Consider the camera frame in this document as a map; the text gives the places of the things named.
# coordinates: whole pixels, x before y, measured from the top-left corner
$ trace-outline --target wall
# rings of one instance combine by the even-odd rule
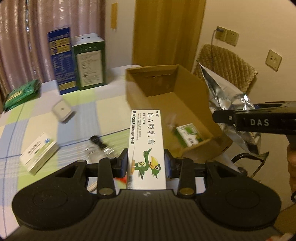
[[[295,19],[296,7],[289,0],[207,0],[197,53],[205,43],[210,43],[217,26],[236,31],[236,47],[216,39],[213,44],[235,52],[259,72],[249,95],[253,103],[296,100]],[[265,65],[269,49],[283,57],[278,72]],[[278,192],[282,208],[292,204],[287,145],[285,136],[263,134],[261,150],[270,151],[270,156],[255,177]],[[228,151],[230,157],[239,152],[237,146]]]
[[[118,2],[117,29],[111,29],[111,4]],[[135,0],[106,0],[105,44],[107,68],[132,64]]]

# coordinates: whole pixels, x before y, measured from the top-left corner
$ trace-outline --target green and white box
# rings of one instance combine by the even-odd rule
[[[166,189],[160,110],[132,110],[127,189]]]
[[[105,85],[105,42],[96,33],[72,38],[76,82],[80,90]]]
[[[178,126],[176,129],[177,135],[181,137],[179,138],[179,141],[183,147],[191,147],[202,141],[200,134],[192,123]]]
[[[58,149],[57,142],[43,133],[24,151],[20,161],[28,172],[35,175]]]

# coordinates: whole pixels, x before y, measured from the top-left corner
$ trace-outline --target cardboard box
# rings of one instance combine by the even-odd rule
[[[174,157],[184,156],[204,163],[232,144],[212,119],[206,84],[184,67],[163,65],[127,69],[126,79],[126,98],[132,109],[161,111],[163,145]],[[203,141],[184,147],[175,130],[190,123]]]
[[[60,94],[78,90],[71,51],[70,28],[51,31],[47,36]]]
[[[132,110],[127,189],[166,189],[160,110]]]
[[[72,38],[76,82],[80,90],[105,85],[105,42],[97,34]]]
[[[20,161],[28,172],[35,175],[58,149],[57,142],[42,133],[20,156]]]

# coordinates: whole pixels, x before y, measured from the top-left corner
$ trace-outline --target circular pad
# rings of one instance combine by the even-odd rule
[[[33,183],[20,190],[12,210],[20,224],[42,230],[60,229],[80,221],[91,211],[92,195],[71,178]]]
[[[245,176],[222,178],[201,195],[200,204],[213,221],[235,230],[273,225],[281,209],[272,189]]]

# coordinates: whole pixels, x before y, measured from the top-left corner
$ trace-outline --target silver foil bag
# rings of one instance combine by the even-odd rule
[[[248,96],[233,84],[200,64],[204,80],[209,88],[209,107],[215,110],[254,110]],[[219,124],[221,130],[237,143],[244,151],[265,160],[268,153],[259,154],[261,134],[257,132],[237,131],[234,126]]]

